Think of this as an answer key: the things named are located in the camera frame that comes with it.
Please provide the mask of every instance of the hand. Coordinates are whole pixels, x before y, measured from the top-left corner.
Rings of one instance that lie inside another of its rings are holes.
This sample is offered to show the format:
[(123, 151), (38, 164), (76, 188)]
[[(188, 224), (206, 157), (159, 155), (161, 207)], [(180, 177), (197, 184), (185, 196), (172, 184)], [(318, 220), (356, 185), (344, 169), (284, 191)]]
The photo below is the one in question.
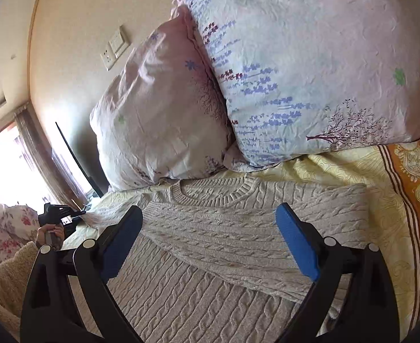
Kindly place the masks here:
[(45, 224), (43, 227), (40, 227), (37, 231), (37, 242), (40, 246), (45, 245), (45, 233), (47, 232), (53, 232), (60, 239), (61, 245), (63, 244), (65, 234), (64, 226), (62, 224)]

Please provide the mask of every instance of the ribbed neckline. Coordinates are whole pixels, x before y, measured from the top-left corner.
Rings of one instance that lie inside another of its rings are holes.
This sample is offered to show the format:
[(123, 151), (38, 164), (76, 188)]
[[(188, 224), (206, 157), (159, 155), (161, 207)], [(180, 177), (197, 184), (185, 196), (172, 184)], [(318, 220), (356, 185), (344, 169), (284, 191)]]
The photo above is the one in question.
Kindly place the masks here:
[(220, 178), (220, 179), (199, 179), (191, 183), (190, 187), (204, 188), (207, 186), (238, 186), (238, 188), (228, 195), (212, 198), (209, 200), (199, 200), (191, 198), (183, 193), (181, 182), (179, 181), (168, 188), (170, 202), (186, 206), (210, 206), (222, 207), (232, 205), (253, 194), (259, 185), (260, 179), (250, 176), (241, 176), (238, 178)]

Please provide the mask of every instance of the ceiling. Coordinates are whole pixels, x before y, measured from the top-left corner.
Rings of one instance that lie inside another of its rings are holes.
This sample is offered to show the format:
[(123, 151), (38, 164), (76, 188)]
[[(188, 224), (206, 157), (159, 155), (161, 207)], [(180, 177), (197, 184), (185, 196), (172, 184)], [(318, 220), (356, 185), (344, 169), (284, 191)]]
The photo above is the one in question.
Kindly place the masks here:
[(0, 120), (29, 98), (27, 52), (34, 5), (35, 0), (0, 0)]

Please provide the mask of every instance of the blue gripper pad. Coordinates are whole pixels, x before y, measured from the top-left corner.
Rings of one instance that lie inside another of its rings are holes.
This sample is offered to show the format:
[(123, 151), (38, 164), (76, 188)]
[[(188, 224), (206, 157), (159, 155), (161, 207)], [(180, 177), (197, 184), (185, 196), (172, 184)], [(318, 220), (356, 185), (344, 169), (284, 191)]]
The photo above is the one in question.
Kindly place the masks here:
[(276, 210), (276, 221), (301, 272), (312, 281), (318, 280), (318, 256), (300, 227), (301, 220), (288, 204), (283, 203)]
[(132, 206), (113, 230), (114, 237), (103, 253), (103, 269), (100, 276), (104, 283), (118, 276), (143, 225), (142, 210)]

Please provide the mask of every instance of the person's arm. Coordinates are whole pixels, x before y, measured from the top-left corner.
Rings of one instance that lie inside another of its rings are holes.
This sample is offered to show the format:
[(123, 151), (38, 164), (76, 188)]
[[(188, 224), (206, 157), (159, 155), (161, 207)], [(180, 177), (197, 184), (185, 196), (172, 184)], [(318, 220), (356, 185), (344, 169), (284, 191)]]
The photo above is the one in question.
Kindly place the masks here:
[[(47, 231), (53, 231), (64, 240), (64, 229), (61, 226), (46, 224), (37, 232), (39, 245), (45, 243), (45, 232)], [(0, 264), (0, 305), (18, 317), (21, 316), (27, 282), (37, 253), (37, 245), (34, 242), (29, 242), (19, 249), (13, 258)]]

